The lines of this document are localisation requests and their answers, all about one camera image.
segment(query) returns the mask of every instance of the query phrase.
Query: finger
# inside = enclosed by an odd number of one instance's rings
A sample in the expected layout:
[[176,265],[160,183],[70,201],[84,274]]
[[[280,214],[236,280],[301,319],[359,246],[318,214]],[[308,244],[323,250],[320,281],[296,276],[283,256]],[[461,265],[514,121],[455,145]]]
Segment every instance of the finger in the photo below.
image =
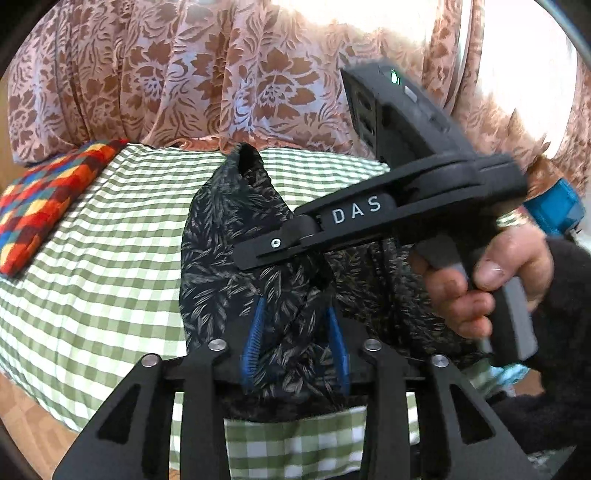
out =
[[424,275],[429,270],[429,262],[421,257],[415,250],[410,252],[408,256],[408,264],[413,272],[417,275]]
[[520,225],[494,237],[476,264],[473,279],[479,289],[494,291],[518,274],[526,293],[536,293],[549,285],[552,264],[543,233]]
[[456,333],[464,338],[472,339],[490,337],[492,333],[492,323],[485,316],[478,317],[474,320],[462,322]]
[[495,299],[490,293],[472,290],[458,299],[434,304],[435,311],[443,317],[447,325],[457,332],[463,322],[490,314],[495,308]]
[[457,299],[468,291],[466,277],[454,268],[429,268],[423,280],[433,305]]

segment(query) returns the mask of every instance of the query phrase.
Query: colorful patchwork cushion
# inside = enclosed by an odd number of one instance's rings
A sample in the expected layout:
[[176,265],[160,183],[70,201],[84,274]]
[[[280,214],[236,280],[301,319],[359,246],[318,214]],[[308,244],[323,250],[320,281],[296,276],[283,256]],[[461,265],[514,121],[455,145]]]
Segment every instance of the colorful patchwork cushion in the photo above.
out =
[[0,274],[15,275],[66,209],[127,144],[92,142],[31,168],[0,197]]

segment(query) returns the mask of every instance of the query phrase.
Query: dark patterned cloth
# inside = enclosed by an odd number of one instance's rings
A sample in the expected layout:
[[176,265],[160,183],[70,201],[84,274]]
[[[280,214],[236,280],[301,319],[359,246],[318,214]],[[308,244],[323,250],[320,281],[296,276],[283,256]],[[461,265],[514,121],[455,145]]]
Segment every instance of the dark patterned cloth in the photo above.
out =
[[242,144],[196,193],[183,232],[180,311],[187,350],[223,337],[229,322],[251,322],[267,301],[254,388],[229,393],[227,414],[286,421],[327,413],[343,398],[327,342],[327,308],[356,319],[384,342],[417,358],[434,352],[461,367],[480,357],[436,318],[426,292],[393,239],[243,272],[232,245],[278,229],[293,213],[275,191],[254,147]]

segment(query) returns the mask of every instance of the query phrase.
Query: screw head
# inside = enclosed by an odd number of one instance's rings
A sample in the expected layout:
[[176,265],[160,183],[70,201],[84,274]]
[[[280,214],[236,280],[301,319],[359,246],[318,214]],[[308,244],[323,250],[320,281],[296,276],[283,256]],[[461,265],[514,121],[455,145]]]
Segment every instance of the screw head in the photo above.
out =
[[223,352],[226,349],[226,347],[228,347],[228,344],[225,340],[221,338],[214,338],[207,344],[207,347],[212,352]]
[[431,363],[437,368],[445,368],[449,365],[449,358],[445,355],[433,355],[431,357]]
[[158,355],[154,355],[153,353],[144,355],[142,358],[142,365],[144,367],[153,367],[154,365],[158,365]]
[[379,352],[382,349],[382,342],[375,338],[369,338],[364,341],[363,348],[368,352]]

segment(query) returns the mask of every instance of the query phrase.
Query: checkered tablecloth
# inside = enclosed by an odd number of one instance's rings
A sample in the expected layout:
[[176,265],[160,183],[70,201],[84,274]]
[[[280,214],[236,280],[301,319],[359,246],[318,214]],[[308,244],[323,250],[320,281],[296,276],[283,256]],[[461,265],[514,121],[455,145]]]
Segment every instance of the checkered tablecloth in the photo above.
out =
[[[262,152],[291,208],[381,174],[344,155]],[[129,145],[83,193],[30,268],[0,280],[0,368],[55,418],[84,427],[145,353],[186,353],[178,312],[181,233],[189,204],[219,153]],[[475,370],[479,386],[489,371]],[[171,467],[178,467],[181,398]],[[418,438],[409,396],[411,438]],[[356,469],[365,409],[282,424],[227,421],[234,478],[325,478]]]

